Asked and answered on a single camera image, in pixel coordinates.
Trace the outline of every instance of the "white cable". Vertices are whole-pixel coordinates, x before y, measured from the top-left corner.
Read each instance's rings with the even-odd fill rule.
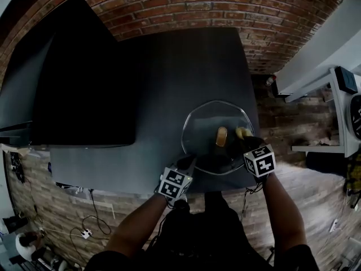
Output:
[[[50,231],[53,231],[53,232],[58,232],[58,233],[62,233],[62,234],[66,234],[66,235],[69,235],[69,233],[66,233],[66,232],[61,232],[61,231],[57,231],[57,230],[52,230],[52,229],[49,229],[49,228],[45,228],[45,227],[39,227],[39,229],[46,229],[46,230],[50,230]],[[78,237],[82,237],[81,235],[77,235],[77,234],[72,234],[72,236],[78,236]]]

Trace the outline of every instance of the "person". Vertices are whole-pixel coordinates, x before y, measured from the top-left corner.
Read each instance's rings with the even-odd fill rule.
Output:
[[[21,257],[23,257],[25,260],[34,261],[41,256],[43,251],[43,248],[40,248],[41,239],[41,233],[20,233],[16,236],[15,247]]]
[[[205,193],[204,213],[191,214],[188,203],[177,200],[161,222],[158,235],[142,251],[168,205],[166,197],[155,193],[119,224],[105,251],[94,255],[85,271],[155,264],[186,268],[189,263],[241,270],[318,270],[294,201],[275,173],[262,185],[275,239],[274,267],[251,247],[237,213],[228,207],[221,192]]]

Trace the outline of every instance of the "fiducial marker cube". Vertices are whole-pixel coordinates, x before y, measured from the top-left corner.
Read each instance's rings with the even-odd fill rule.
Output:
[[[275,154],[271,145],[243,154],[245,166],[251,174],[260,178],[276,169]]]

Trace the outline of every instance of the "red brick wall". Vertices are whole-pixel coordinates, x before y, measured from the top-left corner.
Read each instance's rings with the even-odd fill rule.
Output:
[[[0,47],[0,81],[17,42],[65,0],[38,0]],[[251,73],[292,58],[342,0],[86,0],[117,40],[191,27],[236,27]]]

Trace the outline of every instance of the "table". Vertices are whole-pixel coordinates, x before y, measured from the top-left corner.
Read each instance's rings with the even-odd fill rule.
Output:
[[[165,166],[183,153],[181,135],[188,114],[214,99],[241,107],[259,135],[256,99],[235,28],[176,30],[132,38],[119,47],[115,79],[134,81],[137,90],[136,141],[114,148],[51,148],[56,182],[153,193]],[[109,107],[121,119],[117,106]],[[190,191],[201,193],[255,184],[245,168],[225,176],[196,171],[193,177]]]
[[[355,75],[355,81],[358,92],[361,92],[361,76]],[[334,105],[336,107],[338,131],[340,133],[340,145],[339,146],[292,146],[292,151],[311,151],[311,152],[332,152],[345,154],[345,158],[353,155],[360,148],[361,141],[352,135],[347,128],[346,111],[348,111],[352,94],[340,90],[338,87],[336,73],[334,68],[329,70],[329,73],[314,81],[313,83],[304,86],[296,93],[285,98],[285,101],[292,102],[305,94],[321,88],[327,84],[330,84]]]

